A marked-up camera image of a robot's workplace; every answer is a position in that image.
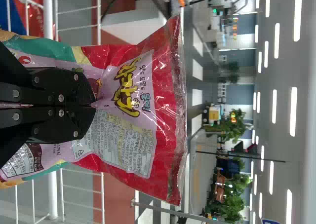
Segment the black cable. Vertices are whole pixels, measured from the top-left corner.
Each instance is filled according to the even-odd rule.
[[[109,9],[112,7],[112,4],[113,4],[115,1],[116,1],[116,0],[112,0],[112,1],[108,4],[107,8],[105,9],[105,11],[104,11],[103,14],[102,14],[101,22],[102,22],[102,20],[104,19],[105,15],[107,15]]]

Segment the white wall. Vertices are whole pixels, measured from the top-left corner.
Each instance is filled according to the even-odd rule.
[[[236,3],[237,9],[240,9],[241,7],[243,7],[245,3],[246,3],[246,0],[239,0]],[[248,0],[248,4],[237,13],[248,13],[248,12],[253,12],[253,11],[256,11],[256,0]]]
[[[107,15],[102,30],[130,44],[138,44],[166,23],[152,0],[136,1],[136,10]]]
[[[241,76],[237,84],[254,84],[254,76]]]
[[[193,28],[193,46],[198,51],[200,56],[203,57],[203,42],[199,38],[195,28]]]
[[[225,115],[229,115],[229,112],[232,109],[241,109],[243,112],[246,112],[244,119],[253,119],[253,105],[229,105],[225,104]]]
[[[197,115],[191,120],[191,135],[195,134],[202,126],[202,114]]]
[[[240,212],[239,212],[244,218],[246,218],[245,219],[245,221],[249,221],[249,217],[250,217],[250,209],[249,209],[249,207],[244,207],[244,209],[243,210],[241,210]]]
[[[251,144],[252,144],[252,140],[251,139],[239,139],[240,141],[243,141],[243,148],[246,149],[248,148]],[[229,140],[227,142],[225,142],[225,149],[230,151],[232,150],[233,147],[235,147],[236,144],[233,144],[233,140]]]

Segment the plastic wrapping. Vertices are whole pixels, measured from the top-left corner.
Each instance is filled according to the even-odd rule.
[[[26,59],[20,61],[26,67],[83,72],[96,97],[91,105],[97,109],[96,115],[82,140],[32,145],[38,149],[33,154],[42,168],[63,159],[110,173],[128,186],[179,205],[187,154],[187,101],[179,36],[179,16],[138,45],[68,47],[0,32],[0,40],[18,59]],[[11,168],[9,161],[0,170],[3,180],[11,179]]]

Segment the green plant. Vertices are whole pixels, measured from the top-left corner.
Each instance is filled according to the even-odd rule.
[[[228,77],[228,81],[231,83],[238,83],[239,79],[240,79],[240,77],[238,74],[231,74]]]
[[[231,120],[232,113],[235,114],[236,122],[232,122]],[[223,141],[226,142],[233,139],[233,143],[235,144],[249,127],[248,125],[243,124],[243,118],[245,115],[246,112],[242,112],[241,109],[232,109],[230,115],[221,120],[219,125],[205,126],[203,129],[205,129],[206,132],[223,132],[221,135]]]
[[[239,66],[237,62],[228,63],[227,66],[228,66],[228,70],[233,73],[236,73],[239,71]]]

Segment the blue wall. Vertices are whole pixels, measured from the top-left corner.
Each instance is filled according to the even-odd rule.
[[[226,104],[252,105],[254,84],[228,84],[226,86]]]

